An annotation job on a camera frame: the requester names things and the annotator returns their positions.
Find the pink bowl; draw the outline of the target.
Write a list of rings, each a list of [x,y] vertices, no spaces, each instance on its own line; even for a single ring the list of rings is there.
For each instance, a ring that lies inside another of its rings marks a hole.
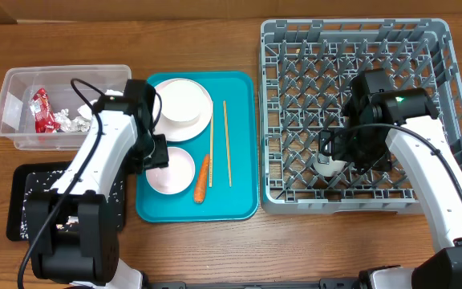
[[[187,189],[195,176],[195,163],[185,150],[168,147],[168,166],[146,172],[148,184],[158,193],[172,195]]]

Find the white cup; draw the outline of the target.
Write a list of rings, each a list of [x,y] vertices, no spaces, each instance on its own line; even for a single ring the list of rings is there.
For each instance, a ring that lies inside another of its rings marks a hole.
[[[328,164],[323,164],[319,163],[318,161],[315,161],[313,166],[318,174],[324,177],[333,177],[341,173],[346,164],[347,163],[345,161],[334,161],[330,159]]]

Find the pink plate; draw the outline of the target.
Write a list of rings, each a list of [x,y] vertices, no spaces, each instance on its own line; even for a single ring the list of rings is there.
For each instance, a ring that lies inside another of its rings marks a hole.
[[[156,92],[159,94],[159,88],[161,88],[165,83],[168,83],[173,80],[184,79],[184,78],[174,78],[168,79],[161,83],[158,83],[155,86]],[[154,107],[153,107],[153,115],[160,116],[156,127],[154,128],[155,134],[164,134],[167,141],[171,142],[181,142],[185,140],[190,140],[200,133],[202,133],[206,127],[208,126],[211,120],[211,107],[212,107],[212,98],[210,94],[206,91],[206,89],[200,85],[199,83],[193,81],[195,84],[199,86],[199,88],[203,91],[205,96],[205,102],[202,107],[201,114],[193,121],[186,122],[186,123],[178,123],[173,122],[162,116],[162,100],[159,100],[158,96],[156,96],[154,100]]]

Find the orange carrot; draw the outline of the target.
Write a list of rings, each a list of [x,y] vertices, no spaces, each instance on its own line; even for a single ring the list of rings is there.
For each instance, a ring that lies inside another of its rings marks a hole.
[[[201,169],[197,178],[196,186],[194,189],[193,200],[197,204],[201,204],[205,200],[208,176],[209,176],[209,162],[210,155],[207,154],[201,165]]]

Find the white napkin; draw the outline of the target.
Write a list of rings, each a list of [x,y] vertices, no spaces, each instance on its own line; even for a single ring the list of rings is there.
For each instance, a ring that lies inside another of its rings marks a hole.
[[[105,94],[107,96],[122,96],[124,93],[122,91],[107,89]],[[92,117],[91,109],[86,104],[78,108],[78,113],[82,118],[86,120],[90,120]]]

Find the aluminium foil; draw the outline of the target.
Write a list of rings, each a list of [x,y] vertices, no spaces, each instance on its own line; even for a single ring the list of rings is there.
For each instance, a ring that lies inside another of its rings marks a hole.
[[[69,110],[62,109],[54,113],[55,122],[59,124],[59,130],[62,132],[87,132],[90,128],[91,121],[82,116],[74,119],[69,118]]]

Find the wooden chopstick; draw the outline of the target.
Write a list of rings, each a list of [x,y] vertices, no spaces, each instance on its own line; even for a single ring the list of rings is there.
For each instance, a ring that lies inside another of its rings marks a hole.
[[[229,143],[229,121],[228,121],[228,110],[227,103],[223,101],[223,115],[224,115],[224,126],[225,126],[225,144],[226,144],[226,157],[227,157],[227,168],[228,168],[228,179],[229,187],[232,187],[232,165],[231,165],[231,154],[230,154],[230,143]]]
[[[213,187],[213,137],[214,137],[214,105],[212,102],[211,107],[211,120],[210,120],[210,144],[209,144],[209,187]]]

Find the red snack wrapper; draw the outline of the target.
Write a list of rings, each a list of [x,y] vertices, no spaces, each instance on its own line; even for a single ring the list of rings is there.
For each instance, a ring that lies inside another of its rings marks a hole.
[[[60,124],[55,120],[49,96],[44,88],[40,88],[30,100],[30,111],[34,117],[34,127],[37,133],[55,133]]]

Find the white bowl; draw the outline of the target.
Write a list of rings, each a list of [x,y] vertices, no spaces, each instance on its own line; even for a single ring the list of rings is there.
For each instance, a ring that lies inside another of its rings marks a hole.
[[[195,120],[205,102],[203,91],[192,80],[178,79],[159,88],[162,116],[170,121],[186,123]]]

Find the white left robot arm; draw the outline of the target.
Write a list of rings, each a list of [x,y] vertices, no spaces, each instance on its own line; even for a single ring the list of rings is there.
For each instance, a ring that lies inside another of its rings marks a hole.
[[[144,272],[120,258],[111,188],[123,165],[133,173],[168,167],[168,146],[154,130],[160,98],[142,79],[129,79],[122,96],[100,93],[88,107],[91,127],[63,175],[47,190],[32,190],[24,205],[29,248],[18,270],[74,287],[145,288]]]

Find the grey dishwasher rack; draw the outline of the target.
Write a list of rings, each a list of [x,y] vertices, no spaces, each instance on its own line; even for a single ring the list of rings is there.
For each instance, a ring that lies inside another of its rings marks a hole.
[[[318,135],[342,128],[351,80],[382,68],[395,89],[423,88],[462,169],[462,81],[448,24],[438,18],[271,19],[259,47],[261,205],[270,214],[420,212],[399,163],[317,173]]]

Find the clear plastic waste bin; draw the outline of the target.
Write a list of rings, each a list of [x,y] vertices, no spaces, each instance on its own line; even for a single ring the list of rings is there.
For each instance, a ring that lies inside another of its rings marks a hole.
[[[52,111],[66,109],[68,118],[73,120],[84,102],[72,89],[71,79],[82,79],[102,92],[121,92],[131,77],[131,68],[124,64],[11,68],[0,91],[0,136],[12,140],[20,150],[77,150],[87,135],[85,132],[35,131],[30,108],[34,94],[43,88]]]

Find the teal serving tray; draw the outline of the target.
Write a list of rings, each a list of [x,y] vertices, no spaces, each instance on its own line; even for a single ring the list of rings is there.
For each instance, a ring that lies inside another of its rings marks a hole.
[[[241,71],[193,71],[157,73],[148,78],[154,86],[168,79],[184,78],[202,85],[214,105],[213,187],[205,200],[193,200],[196,183],[181,193],[156,192],[143,173],[136,181],[136,211],[147,222],[209,222],[245,220],[258,208],[257,129],[253,81]],[[233,185],[229,187],[223,101],[227,103]],[[196,171],[209,154],[210,126],[198,136],[181,142],[168,142],[190,154]]]

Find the rice and peanut scraps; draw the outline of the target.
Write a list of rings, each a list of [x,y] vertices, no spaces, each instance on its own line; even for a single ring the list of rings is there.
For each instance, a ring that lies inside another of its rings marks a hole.
[[[32,190],[39,192],[46,192],[56,180],[63,175],[62,170],[54,170],[49,172],[33,172],[26,173],[24,178],[23,200],[18,207],[21,209],[21,220],[17,223],[17,240],[28,239],[28,225],[26,222],[25,204],[30,197]],[[125,189],[126,189],[126,175],[118,172],[115,177],[114,183],[111,186],[111,191],[108,197],[108,204],[111,206],[111,211],[115,215],[115,226],[118,231],[124,228],[125,224]],[[69,216],[64,223],[58,222],[56,224],[58,231],[74,232],[79,228],[79,219],[77,216]]]

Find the black plastic tray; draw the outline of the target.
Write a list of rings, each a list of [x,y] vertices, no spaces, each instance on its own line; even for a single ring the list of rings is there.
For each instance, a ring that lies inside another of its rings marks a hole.
[[[24,164],[14,171],[6,223],[6,237],[9,240],[18,242],[28,239],[24,205],[30,196],[31,189],[49,189],[62,176],[63,170],[69,164],[69,161]],[[125,225],[126,179],[126,174],[120,169],[108,198],[115,213],[115,224],[118,232],[122,231]]]

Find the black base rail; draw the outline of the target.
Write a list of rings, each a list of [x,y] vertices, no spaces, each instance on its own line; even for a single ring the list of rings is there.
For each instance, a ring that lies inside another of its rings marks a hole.
[[[283,281],[265,283],[149,283],[148,289],[355,289],[362,288],[357,278],[324,278],[319,281]]]

